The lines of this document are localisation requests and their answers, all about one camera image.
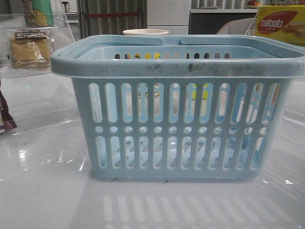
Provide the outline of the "packaged bread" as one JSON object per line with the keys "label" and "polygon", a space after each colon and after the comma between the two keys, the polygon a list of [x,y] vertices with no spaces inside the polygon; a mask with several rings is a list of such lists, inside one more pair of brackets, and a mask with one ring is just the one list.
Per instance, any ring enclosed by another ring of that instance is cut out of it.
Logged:
{"label": "packaged bread", "polygon": [[12,69],[46,70],[60,45],[58,28],[0,28],[0,64]]}

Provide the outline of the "light blue plastic basket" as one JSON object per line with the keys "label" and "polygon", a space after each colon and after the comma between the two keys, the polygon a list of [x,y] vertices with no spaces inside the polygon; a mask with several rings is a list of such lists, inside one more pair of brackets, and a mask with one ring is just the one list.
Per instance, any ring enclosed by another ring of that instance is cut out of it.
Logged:
{"label": "light blue plastic basket", "polygon": [[247,35],[96,35],[56,50],[101,179],[243,180],[272,148],[305,50]]}

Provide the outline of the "yellow paper cup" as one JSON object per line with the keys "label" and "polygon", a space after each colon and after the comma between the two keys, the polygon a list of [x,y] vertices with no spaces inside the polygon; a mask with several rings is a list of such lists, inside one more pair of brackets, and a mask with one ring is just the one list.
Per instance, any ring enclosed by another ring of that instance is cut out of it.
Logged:
{"label": "yellow paper cup", "polygon": [[162,29],[130,29],[124,30],[124,35],[167,35],[169,32]]}

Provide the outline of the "white cabinet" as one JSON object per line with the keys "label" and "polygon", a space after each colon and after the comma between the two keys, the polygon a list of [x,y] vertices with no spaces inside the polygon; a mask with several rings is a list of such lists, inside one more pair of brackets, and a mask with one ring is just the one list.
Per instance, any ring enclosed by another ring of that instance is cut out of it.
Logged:
{"label": "white cabinet", "polygon": [[190,0],[148,0],[147,28],[167,30],[172,35],[187,35],[190,10]]}

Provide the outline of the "red barrier belt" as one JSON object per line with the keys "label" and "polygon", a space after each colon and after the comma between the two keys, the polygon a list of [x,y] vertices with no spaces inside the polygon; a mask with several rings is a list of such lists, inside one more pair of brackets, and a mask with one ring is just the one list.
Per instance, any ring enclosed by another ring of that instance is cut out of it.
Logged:
{"label": "red barrier belt", "polygon": [[111,17],[129,17],[138,16],[139,12],[128,13],[106,13],[106,14],[85,14],[87,18],[111,18]]}

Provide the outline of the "clear acrylic left shelf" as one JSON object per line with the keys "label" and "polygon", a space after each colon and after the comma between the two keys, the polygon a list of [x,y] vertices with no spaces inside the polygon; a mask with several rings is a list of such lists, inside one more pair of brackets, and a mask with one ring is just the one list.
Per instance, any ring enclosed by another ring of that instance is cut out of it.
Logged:
{"label": "clear acrylic left shelf", "polygon": [[26,30],[22,14],[0,16],[1,92],[17,127],[0,132],[0,143],[14,137],[31,137],[80,125],[72,82],[51,73],[50,67],[16,69],[9,39]]}

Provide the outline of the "clear acrylic display shelf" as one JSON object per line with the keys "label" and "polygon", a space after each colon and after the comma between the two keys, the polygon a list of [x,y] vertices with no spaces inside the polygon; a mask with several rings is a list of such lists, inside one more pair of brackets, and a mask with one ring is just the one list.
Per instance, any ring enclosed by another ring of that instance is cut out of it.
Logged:
{"label": "clear acrylic display shelf", "polygon": [[245,35],[251,35],[251,36],[256,35],[256,21],[257,21],[257,18],[252,18],[252,21],[251,21],[248,29],[246,30]]}

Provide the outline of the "dark red snack packet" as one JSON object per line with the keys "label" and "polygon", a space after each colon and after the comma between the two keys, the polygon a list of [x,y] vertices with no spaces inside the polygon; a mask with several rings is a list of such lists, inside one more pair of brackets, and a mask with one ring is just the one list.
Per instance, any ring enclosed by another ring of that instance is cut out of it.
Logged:
{"label": "dark red snack packet", "polygon": [[2,93],[0,93],[0,133],[5,133],[17,128],[13,117],[9,114],[7,102]]}

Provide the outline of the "plate of oranges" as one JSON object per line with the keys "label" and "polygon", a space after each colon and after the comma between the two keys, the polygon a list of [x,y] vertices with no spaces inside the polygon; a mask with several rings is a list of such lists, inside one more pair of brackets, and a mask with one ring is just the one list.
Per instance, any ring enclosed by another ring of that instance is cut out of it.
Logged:
{"label": "plate of oranges", "polygon": [[260,2],[258,2],[257,0],[249,0],[247,2],[248,7],[258,7],[260,6]]}

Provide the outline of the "green drink can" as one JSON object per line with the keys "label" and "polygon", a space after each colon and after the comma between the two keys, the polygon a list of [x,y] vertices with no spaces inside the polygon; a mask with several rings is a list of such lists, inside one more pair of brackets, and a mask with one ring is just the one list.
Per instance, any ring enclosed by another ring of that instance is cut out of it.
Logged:
{"label": "green drink can", "polygon": [[54,25],[50,0],[22,0],[21,7],[28,27],[52,27]]}

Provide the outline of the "yellow nabati wafer box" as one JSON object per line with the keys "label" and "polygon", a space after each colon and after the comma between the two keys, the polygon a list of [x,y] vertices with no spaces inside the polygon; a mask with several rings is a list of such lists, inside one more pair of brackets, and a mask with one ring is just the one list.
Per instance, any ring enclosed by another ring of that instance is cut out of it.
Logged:
{"label": "yellow nabati wafer box", "polygon": [[304,5],[259,7],[252,34],[304,47]]}

